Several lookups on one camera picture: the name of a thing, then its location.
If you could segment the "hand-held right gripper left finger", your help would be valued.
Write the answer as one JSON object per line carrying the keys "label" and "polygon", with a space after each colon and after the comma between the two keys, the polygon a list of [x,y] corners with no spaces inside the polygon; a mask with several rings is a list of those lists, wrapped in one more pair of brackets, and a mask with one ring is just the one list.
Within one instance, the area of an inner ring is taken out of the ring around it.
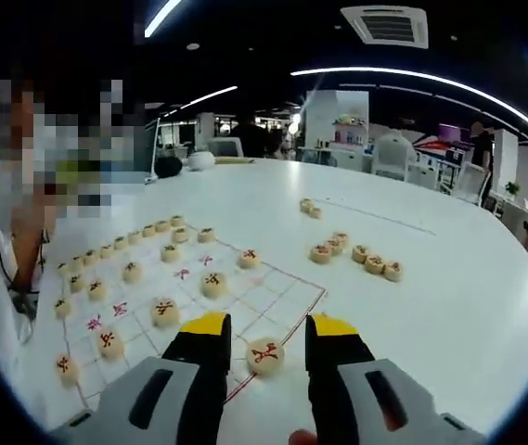
{"label": "hand-held right gripper left finger", "polygon": [[183,324],[160,357],[107,385],[95,410],[51,431],[54,444],[214,444],[227,398],[231,316]]}

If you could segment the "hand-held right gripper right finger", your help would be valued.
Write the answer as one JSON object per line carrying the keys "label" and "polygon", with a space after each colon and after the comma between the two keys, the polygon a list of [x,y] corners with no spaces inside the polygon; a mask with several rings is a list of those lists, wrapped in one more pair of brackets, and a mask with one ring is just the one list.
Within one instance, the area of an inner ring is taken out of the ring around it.
{"label": "hand-held right gripper right finger", "polygon": [[306,316],[305,369],[319,444],[484,444],[355,328],[323,313]]}

